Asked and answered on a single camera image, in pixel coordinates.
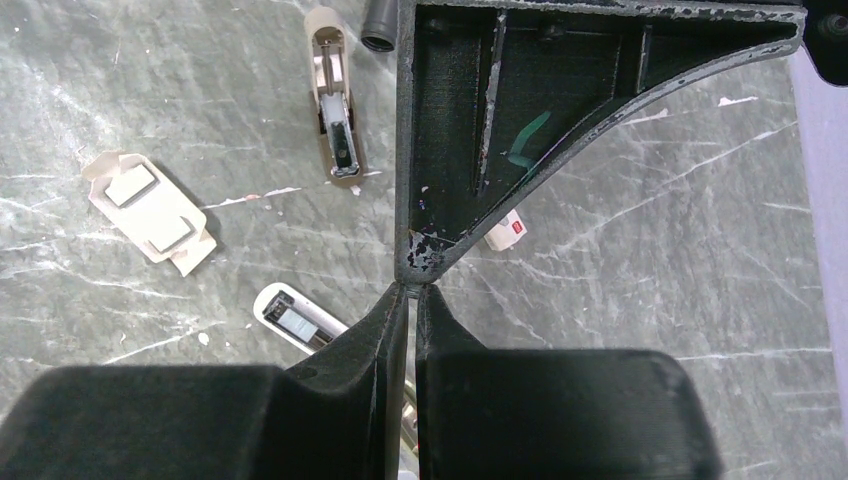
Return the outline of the brown stapler base part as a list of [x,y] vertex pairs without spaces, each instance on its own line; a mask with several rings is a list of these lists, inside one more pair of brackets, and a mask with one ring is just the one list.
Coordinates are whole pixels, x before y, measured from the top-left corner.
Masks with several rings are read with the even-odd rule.
[[328,181],[340,188],[359,185],[367,171],[356,130],[349,55],[338,13],[319,6],[305,16],[311,95],[317,138]]

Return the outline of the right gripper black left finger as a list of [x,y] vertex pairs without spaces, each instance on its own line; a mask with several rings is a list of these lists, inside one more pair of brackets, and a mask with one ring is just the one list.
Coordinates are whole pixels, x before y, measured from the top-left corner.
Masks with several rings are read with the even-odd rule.
[[393,479],[408,290],[275,365],[67,366],[1,426],[5,479]]

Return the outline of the white staple box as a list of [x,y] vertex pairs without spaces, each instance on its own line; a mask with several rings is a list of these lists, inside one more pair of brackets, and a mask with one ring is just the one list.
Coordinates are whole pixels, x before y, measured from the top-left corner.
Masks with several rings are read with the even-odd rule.
[[513,209],[485,234],[484,240],[491,250],[501,252],[512,248],[526,234],[527,226]]

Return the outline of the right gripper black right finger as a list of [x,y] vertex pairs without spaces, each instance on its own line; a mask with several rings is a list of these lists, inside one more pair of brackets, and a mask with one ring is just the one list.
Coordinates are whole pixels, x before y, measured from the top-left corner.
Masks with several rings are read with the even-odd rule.
[[428,285],[416,381],[425,479],[718,479],[694,384],[639,349],[484,346]]

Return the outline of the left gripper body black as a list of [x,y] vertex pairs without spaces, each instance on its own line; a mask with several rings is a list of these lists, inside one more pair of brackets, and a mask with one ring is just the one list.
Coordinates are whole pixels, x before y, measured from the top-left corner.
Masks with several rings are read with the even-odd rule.
[[804,47],[818,75],[847,86],[847,0],[803,0],[807,10]]

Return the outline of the white staple box tray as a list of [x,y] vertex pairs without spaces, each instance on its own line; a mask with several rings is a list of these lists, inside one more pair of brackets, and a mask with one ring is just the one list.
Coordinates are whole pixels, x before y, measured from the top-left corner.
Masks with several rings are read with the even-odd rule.
[[106,151],[81,175],[90,202],[151,262],[186,277],[217,247],[205,213],[147,157]]

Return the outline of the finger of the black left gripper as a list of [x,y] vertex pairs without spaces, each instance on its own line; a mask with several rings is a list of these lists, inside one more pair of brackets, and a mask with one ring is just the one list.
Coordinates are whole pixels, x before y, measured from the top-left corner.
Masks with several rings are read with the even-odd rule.
[[395,277],[439,279],[603,133],[796,51],[799,1],[403,1]]

